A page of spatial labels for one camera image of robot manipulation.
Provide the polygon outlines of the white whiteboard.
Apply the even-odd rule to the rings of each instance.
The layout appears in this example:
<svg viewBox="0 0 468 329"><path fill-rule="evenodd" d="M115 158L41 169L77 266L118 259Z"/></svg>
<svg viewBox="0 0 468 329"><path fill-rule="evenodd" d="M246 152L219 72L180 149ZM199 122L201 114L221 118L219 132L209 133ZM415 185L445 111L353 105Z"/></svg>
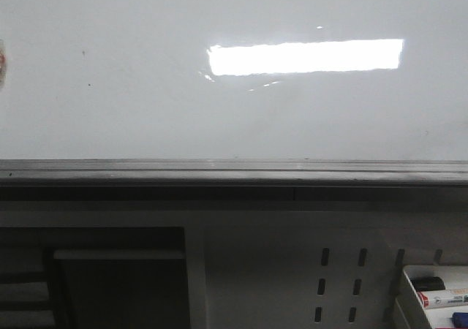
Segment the white whiteboard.
<svg viewBox="0 0 468 329"><path fill-rule="evenodd" d="M3 159L467 159L467 0L1 0Z"/></svg>

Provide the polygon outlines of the grey aluminium whiteboard ledge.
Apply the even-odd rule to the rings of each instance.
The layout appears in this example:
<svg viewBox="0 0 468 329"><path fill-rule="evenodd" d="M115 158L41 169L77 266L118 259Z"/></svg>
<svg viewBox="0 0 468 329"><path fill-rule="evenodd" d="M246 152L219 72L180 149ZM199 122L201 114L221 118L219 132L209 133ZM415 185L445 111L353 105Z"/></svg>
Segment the grey aluminium whiteboard ledge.
<svg viewBox="0 0 468 329"><path fill-rule="evenodd" d="M465 161L4 159L3 201L324 200L467 190Z"/></svg>

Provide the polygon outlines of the white perforated metal panel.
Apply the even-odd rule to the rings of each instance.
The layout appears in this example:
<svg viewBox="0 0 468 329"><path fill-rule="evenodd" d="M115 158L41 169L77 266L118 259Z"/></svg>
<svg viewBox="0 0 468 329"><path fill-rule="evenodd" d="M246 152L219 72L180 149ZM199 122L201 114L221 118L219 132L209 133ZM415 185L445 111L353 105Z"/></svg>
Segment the white perforated metal panel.
<svg viewBox="0 0 468 329"><path fill-rule="evenodd" d="M234 211L185 228L193 328L392 328L405 265L466 265L464 212Z"/></svg>

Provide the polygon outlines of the dark cabinet with white shelf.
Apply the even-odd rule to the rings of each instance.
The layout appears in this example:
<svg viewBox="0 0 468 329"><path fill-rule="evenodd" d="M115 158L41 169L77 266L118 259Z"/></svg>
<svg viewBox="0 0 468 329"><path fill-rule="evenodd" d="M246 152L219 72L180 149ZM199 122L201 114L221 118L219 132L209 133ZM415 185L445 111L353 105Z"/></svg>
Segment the dark cabinet with white shelf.
<svg viewBox="0 0 468 329"><path fill-rule="evenodd" d="M3 328L188 328L180 227L3 228Z"/></svg>

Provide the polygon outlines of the black capped marker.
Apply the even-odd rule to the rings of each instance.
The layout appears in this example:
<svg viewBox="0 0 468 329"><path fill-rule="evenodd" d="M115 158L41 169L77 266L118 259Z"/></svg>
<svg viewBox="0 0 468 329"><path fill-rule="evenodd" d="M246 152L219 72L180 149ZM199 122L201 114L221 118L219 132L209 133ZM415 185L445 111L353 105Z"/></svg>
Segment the black capped marker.
<svg viewBox="0 0 468 329"><path fill-rule="evenodd" d="M411 278L410 281L416 292L445 290L445 283L438 276Z"/></svg>

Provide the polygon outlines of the white marker tray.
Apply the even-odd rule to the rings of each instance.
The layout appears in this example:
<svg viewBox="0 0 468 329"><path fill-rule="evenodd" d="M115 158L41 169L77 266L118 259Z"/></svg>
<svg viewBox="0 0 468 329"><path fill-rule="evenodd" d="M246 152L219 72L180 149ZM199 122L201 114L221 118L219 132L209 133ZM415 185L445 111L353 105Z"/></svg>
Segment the white marker tray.
<svg viewBox="0 0 468 329"><path fill-rule="evenodd" d="M466 306L424 309L411 278L438 276L445 283L445 289L467 288L467 267L460 265L407 265L403 268L399 295L396 298L394 314L397 328L455 328L452 321L454 312L467 312Z"/></svg>

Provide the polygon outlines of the red capped white marker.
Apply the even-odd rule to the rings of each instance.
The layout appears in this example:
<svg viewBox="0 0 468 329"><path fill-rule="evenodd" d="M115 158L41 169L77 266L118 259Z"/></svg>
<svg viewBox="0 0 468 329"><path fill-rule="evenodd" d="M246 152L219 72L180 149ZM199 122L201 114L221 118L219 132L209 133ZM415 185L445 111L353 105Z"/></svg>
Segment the red capped white marker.
<svg viewBox="0 0 468 329"><path fill-rule="evenodd" d="M467 305L467 288L417 292L424 309L438 309Z"/></svg>

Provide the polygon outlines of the blue capped marker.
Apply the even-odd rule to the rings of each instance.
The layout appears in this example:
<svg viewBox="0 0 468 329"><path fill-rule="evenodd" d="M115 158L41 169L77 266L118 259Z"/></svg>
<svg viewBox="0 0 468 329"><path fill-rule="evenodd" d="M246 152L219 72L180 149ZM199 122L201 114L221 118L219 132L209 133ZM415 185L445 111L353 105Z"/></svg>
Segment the blue capped marker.
<svg viewBox="0 0 468 329"><path fill-rule="evenodd" d="M468 313L454 312L452 321L455 328L468 328Z"/></svg>

